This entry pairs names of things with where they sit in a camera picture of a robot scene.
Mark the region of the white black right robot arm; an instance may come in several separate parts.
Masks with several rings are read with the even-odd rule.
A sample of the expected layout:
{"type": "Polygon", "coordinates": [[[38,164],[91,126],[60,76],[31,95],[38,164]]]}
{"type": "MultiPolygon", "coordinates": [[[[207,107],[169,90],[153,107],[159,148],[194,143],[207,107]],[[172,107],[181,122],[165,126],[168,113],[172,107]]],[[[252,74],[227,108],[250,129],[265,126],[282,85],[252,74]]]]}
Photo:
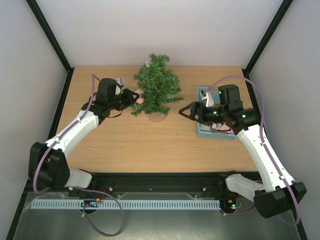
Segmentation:
{"type": "Polygon", "coordinates": [[[253,108],[244,108],[239,88],[234,84],[218,87],[219,105],[210,92],[201,91],[201,101],[191,102],[179,114],[200,124],[225,124],[247,148],[262,182],[258,183],[234,171],[218,183],[218,191],[229,196],[235,192],[254,203],[265,219],[296,208],[307,192],[281,164],[270,145],[253,108]]]}

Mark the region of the small green christmas tree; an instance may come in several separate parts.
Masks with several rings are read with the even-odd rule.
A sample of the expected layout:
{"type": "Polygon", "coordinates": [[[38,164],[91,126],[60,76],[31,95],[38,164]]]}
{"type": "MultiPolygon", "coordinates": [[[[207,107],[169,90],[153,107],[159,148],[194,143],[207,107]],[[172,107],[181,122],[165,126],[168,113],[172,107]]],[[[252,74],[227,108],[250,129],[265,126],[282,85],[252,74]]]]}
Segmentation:
{"type": "Polygon", "coordinates": [[[151,63],[149,68],[146,62],[133,76],[137,81],[137,89],[143,91],[143,103],[135,103],[131,107],[131,114],[161,113],[168,115],[170,112],[169,104],[178,104],[184,98],[180,96],[181,86],[179,77],[175,72],[167,67],[170,57],[166,54],[150,53],[148,60],[151,63]]]}

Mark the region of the light blue plastic basket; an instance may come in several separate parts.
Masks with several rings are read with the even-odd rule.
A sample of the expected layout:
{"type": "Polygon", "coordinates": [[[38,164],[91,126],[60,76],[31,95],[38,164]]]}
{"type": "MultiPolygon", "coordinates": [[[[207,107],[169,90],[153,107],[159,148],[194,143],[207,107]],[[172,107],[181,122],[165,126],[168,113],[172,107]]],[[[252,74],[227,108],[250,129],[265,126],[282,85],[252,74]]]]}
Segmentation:
{"type": "MultiPolygon", "coordinates": [[[[218,93],[218,88],[214,87],[209,91],[213,97],[214,100],[214,106],[218,106],[220,104],[220,98],[219,98],[219,93],[218,93]]],[[[214,124],[213,129],[214,131],[210,128],[211,132],[205,132],[205,131],[200,131],[199,130],[199,125],[201,123],[197,123],[197,137],[199,138],[206,138],[206,139],[218,139],[218,140],[230,140],[233,141],[237,138],[236,135],[234,135],[233,131],[228,131],[228,132],[222,132],[219,131],[219,128],[223,124],[214,124]]]]}

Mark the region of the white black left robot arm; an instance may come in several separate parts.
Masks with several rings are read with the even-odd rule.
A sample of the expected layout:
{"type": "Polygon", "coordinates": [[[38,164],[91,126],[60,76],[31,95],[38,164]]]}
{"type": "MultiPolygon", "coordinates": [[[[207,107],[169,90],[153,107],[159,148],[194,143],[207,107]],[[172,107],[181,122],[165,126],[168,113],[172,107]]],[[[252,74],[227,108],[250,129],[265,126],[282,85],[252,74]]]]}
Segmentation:
{"type": "Polygon", "coordinates": [[[122,113],[134,105],[140,95],[124,88],[124,78],[103,78],[93,83],[91,95],[77,116],[58,134],[44,143],[35,142],[30,148],[28,177],[33,191],[41,194],[37,185],[44,185],[43,191],[63,188],[86,189],[93,180],[93,174],[81,169],[70,169],[68,157],[73,149],[97,128],[111,111],[122,113]]]}

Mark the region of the pink pompom ornament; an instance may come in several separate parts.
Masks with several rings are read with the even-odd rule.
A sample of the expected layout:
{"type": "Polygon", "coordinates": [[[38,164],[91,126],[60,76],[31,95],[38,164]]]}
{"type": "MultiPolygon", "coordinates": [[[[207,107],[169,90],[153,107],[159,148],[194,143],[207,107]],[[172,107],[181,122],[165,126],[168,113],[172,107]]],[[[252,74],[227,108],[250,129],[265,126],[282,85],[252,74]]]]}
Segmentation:
{"type": "Polygon", "coordinates": [[[144,102],[144,99],[142,97],[143,91],[140,89],[137,89],[134,91],[136,94],[138,94],[138,97],[136,98],[136,103],[137,104],[142,104],[144,102]]]}

